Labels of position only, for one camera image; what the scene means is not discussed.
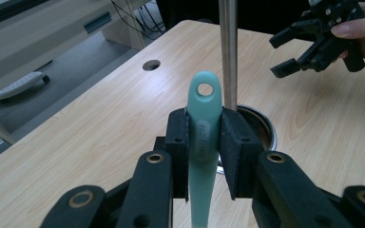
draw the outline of metal pole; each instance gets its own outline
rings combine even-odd
[[[224,107],[237,110],[237,0],[219,0]]]

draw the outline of cable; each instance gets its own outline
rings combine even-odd
[[[152,32],[159,32],[159,33],[161,33],[161,34],[164,34],[164,31],[162,30],[162,28],[164,28],[164,23],[163,22],[161,22],[160,24],[159,23],[156,23],[154,20],[152,20],[151,21],[151,23],[153,23],[154,24],[154,26],[152,27],[152,28],[150,28],[148,25],[147,25],[147,23],[145,22],[145,19],[147,20],[147,21],[149,21],[150,22],[150,20],[144,15],[144,13],[142,12],[142,10],[141,9],[138,9],[138,12],[139,12],[139,15],[141,16],[141,19],[142,19],[142,21],[143,21],[143,23],[144,23],[144,27],[146,28],[146,29],[148,29],[148,30],[150,30],[150,31],[152,31]]]
[[[131,26],[131,25],[129,25],[129,23],[124,19],[124,17],[121,15],[121,13],[120,13],[120,10],[123,12],[123,13],[125,13],[127,16],[129,16],[130,18],[132,18],[132,20],[135,20],[137,23],[139,23],[139,25],[141,26],[141,27],[144,27],[144,25],[136,18],[136,17],[134,17],[134,16],[132,16],[131,14],[129,14],[127,11],[125,11],[124,9],[122,9],[120,6],[118,6],[115,2],[114,2],[114,0],[111,0],[111,3],[112,3],[112,5],[114,6],[114,8],[115,8],[115,10],[117,11],[117,13],[118,13],[118,15],[121,17],[121,19],[123,20],[123,22],[126,24],[126,25],[128,25],[130,28],[132,28],[132,29],[134,29],[134,30],[136,30],[136,31],[138,31],[138,32],[140,32],[144,37],[146,37],[147,39],[150,39],[150,40],[156,40],[156,39],[153,39],[153,38],[151,38],[151,37],[149,37],[149,36],[147,36],[146,34],[144,34],[142,31],[140,31],[140,30],[138,30],[138,29],[136,29],[135,27],[133,27],[133,26]]]

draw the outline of gray floor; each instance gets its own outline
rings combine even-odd
[[[146,7],[154,21],[160,24],[162,18],[156,2],[152,1]],[[136,11],[138,19],[141,22],[144,20],[149,28],[156,30],[145,8],[141,8],[141,13],[142,17]],[[147,45],[160,35],[160,32],[144,30]],[[22,139],[138,52],[107,41],[101,32],[94,34],[38,69],[49,76],[48,84],[41,81],[25,92],[0,102],[1,122],[14,139]],[[9,147],[8,143],[2,143],[0,154]]]

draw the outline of black mechanical part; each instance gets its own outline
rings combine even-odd
[[[86,185],[70,190],[41,227],[172,227],[173,199],[187,199],[188,178],[175,167],[187,171],[188,117],[183,109],[173,113],[167,135],[139,158],[131,180],[107,193]],[[259,227],[365,227],[365,186],[345,188],[342,198],[318,188],[288,155],[263,151],[241,114],[227,108],[220,153],[232,200],[253,199]]]
[[[175,199],[188,201],[188,113],[184,108],[177,109],[168,116],[165,137],[158,137],[155,149],[167,151],[173,162]]]
[[[308,35],[314,43],[298,60],[291,59],[271,68],[277,78],[283,78],[298,71],[326,69],[345,50],[343,59],[350,72],[365,67],[363,56],[356,40],[340,39],[331,33],[331,28],[339,23],[363,18],[364,13],[354,0],[316,1],[309,11],[304,11],[300,21],[274,35],[269,42],[274,48],[299,37]]]
[[[221,113],[219,151],[231,199],[252,198],[255,162],[263,148],[259,137],[242,115],[228,108]]]

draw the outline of wooden table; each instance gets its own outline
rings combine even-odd
[[[132,177],[139,157],[165,134],[168,114],[186,106],[191,77],[221,77],[219,26],[178,24],[0,155],[0,227],[38,227],[68,190],[106,191]],[[239,30],[239,104],[265,114],[290,155],[315,184],[341,196],[365,185],[365,68],[337,61],[325,71],[277,79],[270,67],[311,44],[273,49],[271,35]],[[143,70],[150,60],[161,65]],[[256,227],[251,200],[232,201],[217,176],[209,227]],[[174,227],[189,227],[189,203],[174,200]]]

